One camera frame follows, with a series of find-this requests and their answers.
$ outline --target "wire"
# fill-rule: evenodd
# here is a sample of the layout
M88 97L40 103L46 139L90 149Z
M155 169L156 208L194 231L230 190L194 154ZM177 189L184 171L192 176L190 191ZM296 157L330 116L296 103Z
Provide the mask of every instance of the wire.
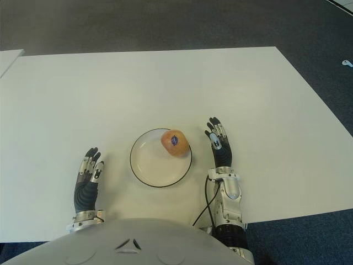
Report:
M219 184L218 182L217 182L217 184L218 184L218 188L217 188L216 193L214 194L214 196L213 196L213 198L211 199L211 201L210 201L209 204L211 204L211 203L214 201L214 199L216 198L216 195L217 195L218 191L220 190L220 184ZM206 209L207 209L207 206L204 207L204 209L203 209L202 212L198 215L198 217L196 218L196 220L195 220L195 222L192 224L192 226L195 226L195 225L196 225L197 221L199 220L199 218L201 217L201 215L206 211Z
M96 218L98 218L99 220L101 220L101 222L104 222L104 220L98 216L95 216Z
M212 232L216 231L216 225L215 225L215 221L213 220L213 216L212 216L212 213L211 213L211 207L210 207L210 203L208 202L208 198L207 198L207 182L208 180L210 180L210 178L206 177L206 182L205 182L205 199L206 199L206 204L207 204L207 208L208 208L208 213L210 215L210 218L211 218L211 223L212 223Z

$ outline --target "small white object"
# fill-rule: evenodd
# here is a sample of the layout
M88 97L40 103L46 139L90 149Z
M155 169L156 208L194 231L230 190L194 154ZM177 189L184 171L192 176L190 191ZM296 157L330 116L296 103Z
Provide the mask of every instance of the small white object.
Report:
M135 176L144 184L166 187L181 180L191 165L191 152L184 157L174 157L161 143L168 129L154 129L141 135L134 143L130 164Z
M344 61L342 62L342 64L343 64L343 65L348 65L349 67L353 67L353 64L352 64L350 61L348 61L348 60L344 60Z

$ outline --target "robotic hand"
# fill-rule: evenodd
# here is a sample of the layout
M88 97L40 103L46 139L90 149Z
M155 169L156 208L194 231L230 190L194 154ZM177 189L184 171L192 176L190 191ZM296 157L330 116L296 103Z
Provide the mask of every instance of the robotic hand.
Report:
M73 199L76 217L73 218L74 223L68 226L70 232L104 222L104 211L95 211L98 180L104 167L103 161L97 163L99 157L98 148L91 148L79 167Z
M206 203L212 221L212 235L241 257L253 263L253 255L249 251L245 234L246 224L242 222L240 211L242 192L238 185L239 176L232 169L232 150L221 122L216 117L210 118L210 122L207 126L211 132L205 131L205 134L211 140L216 168L208 171L207 179L218 183L213 214L205 190Z
M210 118L207 126L211 132L205 131L205 134L210 138L212 144L212 152L215 158L215 166L231 167L232 166L232 150L228 142L226 131L220 120L216 117Z

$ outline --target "sticker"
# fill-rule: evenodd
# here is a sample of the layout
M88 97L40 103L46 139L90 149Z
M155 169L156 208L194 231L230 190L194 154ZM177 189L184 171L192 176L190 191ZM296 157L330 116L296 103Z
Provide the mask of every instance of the sticker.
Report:
M172 137L172 144L174 146L178 144L178 138L175 135Z

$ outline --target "gray carpet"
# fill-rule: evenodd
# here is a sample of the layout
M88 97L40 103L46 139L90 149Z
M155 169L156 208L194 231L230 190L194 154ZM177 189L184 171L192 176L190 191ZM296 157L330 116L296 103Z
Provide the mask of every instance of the gray carpet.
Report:
M26 55L277 46L353 135L353 17L325 0L1 0ZM249 225L258 262L352 264L353 210ZM30 245L3 245L1 260Z

